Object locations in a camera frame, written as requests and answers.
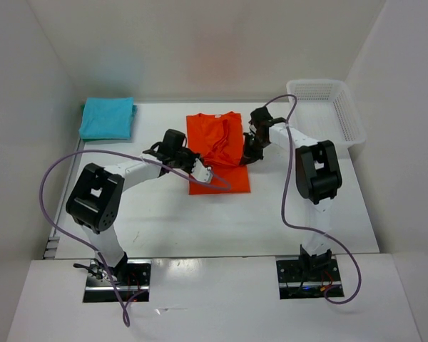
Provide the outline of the orange t shirt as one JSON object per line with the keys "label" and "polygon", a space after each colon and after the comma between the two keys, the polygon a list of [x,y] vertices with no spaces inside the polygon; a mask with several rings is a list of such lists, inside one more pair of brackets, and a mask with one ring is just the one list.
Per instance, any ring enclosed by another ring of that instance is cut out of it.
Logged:
{"label": "orange t shirt", "polygon": [[239,194],[250,192],[248,169],[240,165],[243,155],[243,123],[241,114],[199,113],[186,117],[188,147],[199,153],[206,165],[219,178],[212,179],[212,189],[190,183],[190,195]]}

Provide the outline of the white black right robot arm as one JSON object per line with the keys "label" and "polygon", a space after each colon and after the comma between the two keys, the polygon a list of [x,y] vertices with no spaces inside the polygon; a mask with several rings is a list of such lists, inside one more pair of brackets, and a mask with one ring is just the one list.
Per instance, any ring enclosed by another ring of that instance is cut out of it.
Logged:
{"label": "white black right robot arm", "polygon": [[316,279],[330,264],[332,257],[327,232],[330,230],[330,208],[342,176],[335,145],[329,140],[316,140],[286,124],[284,118],[273,118],[263,106],[250,114],[250,131],[245,133],[240,165],[263,159],[263,150],[271,144],[292,153],[295,184],[310,210],[311,233],[300,246],[298,271],[303,280]]}

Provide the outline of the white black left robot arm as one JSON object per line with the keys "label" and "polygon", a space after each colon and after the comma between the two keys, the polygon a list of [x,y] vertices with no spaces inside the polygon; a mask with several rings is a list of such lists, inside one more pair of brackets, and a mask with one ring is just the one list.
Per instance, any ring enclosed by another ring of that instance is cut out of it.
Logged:
{"label": "white black left robot arm", "polygon": [[95,247],[98,268],[109,283],[121,284],[128,277],[128,257],[113,226],[123,192],[164,176],[169,168],[182,170],[205,184],[212,180],[210,168],[199,153],[185,146],[185,140],[184,133],[169,129],[163,140],[145,150],[138,160],[107,167],[89,163],[83,168],[66,203],[66,212]]}

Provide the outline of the light blue t shirt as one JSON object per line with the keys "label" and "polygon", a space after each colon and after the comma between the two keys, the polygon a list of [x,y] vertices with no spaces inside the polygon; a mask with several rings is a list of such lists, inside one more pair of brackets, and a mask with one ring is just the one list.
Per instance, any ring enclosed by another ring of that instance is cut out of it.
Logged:
{"label": "light blue t shirt", "polygon": [[136,112],[133,97],[88,98],[79,136],[82,140],[129,140]]}

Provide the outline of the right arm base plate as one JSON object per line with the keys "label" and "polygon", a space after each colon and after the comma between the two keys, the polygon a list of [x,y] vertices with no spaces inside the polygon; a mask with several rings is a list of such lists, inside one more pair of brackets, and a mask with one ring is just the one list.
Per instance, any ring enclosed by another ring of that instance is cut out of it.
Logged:
{"label": "right arm base plate", "polygon": [[329,298],[344,296],[337,260],[332,258],[322,271],[304,275],[297,257],[276,259],[277,281],[281,300],[318,299],[329,289]]}

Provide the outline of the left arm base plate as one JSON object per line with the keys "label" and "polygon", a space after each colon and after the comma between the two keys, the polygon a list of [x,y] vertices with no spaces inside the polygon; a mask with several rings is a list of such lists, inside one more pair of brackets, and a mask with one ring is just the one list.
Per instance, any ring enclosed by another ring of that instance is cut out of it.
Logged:
{"label": "left arm base plate", "polygon": [[[118,301],[107,273],[100,268],[95,259],[90,260],[88,266],[81,266],[80,264],[74,264],[74,266],[88,272],[83,294],[84,303],[98,304]],[[152,261],[150,259],[128,260],[126,275],[120,280],[114,280],[120,298],[124,303],[128,300],[132,302],[149,301],[151,267]]]}

